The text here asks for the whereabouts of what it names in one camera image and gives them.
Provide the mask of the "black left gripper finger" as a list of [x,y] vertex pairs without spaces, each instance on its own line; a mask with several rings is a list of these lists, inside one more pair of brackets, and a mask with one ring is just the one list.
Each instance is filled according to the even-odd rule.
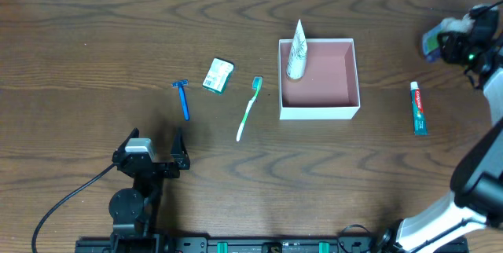
[[118,152],[124,152],[125,151],[125,148],[127,146],[127,143],[129,142],[129,140],[131,138],[138,138],[139,137],[139,129],[138,128],[134,128],[130,134],[127,136],[127,138],[123,141],[123,143],[117,148],[117,151]]
[[183,141],[182,130],[177,129],[171,146],[171,157],[175,161],[188,161],[189,155]]

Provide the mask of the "clear mouthwash bottle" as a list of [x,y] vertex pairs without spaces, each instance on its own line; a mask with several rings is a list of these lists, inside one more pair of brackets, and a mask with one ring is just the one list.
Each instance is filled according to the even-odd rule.
[[441,30],[440,23],[433,27],[430,31],[423,34],[421,39],[421,49],[424,58],[427,62],[435,62],[442,59],[439,51],[439,44],[437,42],[437,34]]

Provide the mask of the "green Colgate toothpaste tube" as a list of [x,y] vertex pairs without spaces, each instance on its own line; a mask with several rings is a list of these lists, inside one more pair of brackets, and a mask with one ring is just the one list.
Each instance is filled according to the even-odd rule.
[[428,134],[428,128],[424,117],[422,96],[417,82],[410,83],[410,94],[412,102],[414,134],[419,136],[426,136]]

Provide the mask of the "white shampoo tube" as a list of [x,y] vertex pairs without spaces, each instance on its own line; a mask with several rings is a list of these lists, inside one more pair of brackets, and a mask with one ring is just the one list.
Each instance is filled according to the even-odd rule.
[[286,68],[286,75],[292,81],[299,81],[304,76],[307,66],[307,51],[307,39],[302,21],[298,20]]

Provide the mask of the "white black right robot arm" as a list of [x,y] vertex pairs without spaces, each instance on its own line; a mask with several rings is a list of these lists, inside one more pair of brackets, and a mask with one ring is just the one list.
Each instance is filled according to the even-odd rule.
[[427,61],[464,67],[490,106],[491,130],[457,165],[450,190],[416,216],[387,229],[375,252],[466,252],[460,238],[502,227],[502,33],[497,5],[476,5],[461,19],[448,17],[424,33]]

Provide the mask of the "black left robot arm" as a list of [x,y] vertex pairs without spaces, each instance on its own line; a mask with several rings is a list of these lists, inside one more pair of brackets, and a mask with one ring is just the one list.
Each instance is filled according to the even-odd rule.
[[172,161],[154,160],[152,140],[140,138],[133,129],[114,151],[112,163],[118,171],[134,180],[133,186],[121,189],[110,199],[108,210],[113,219],[112,252],[173,252],[170,238],[157,233],[156,213],[166,179],[180,177],[180,171],[190,168],[190,159],[177,130],[171,145]]

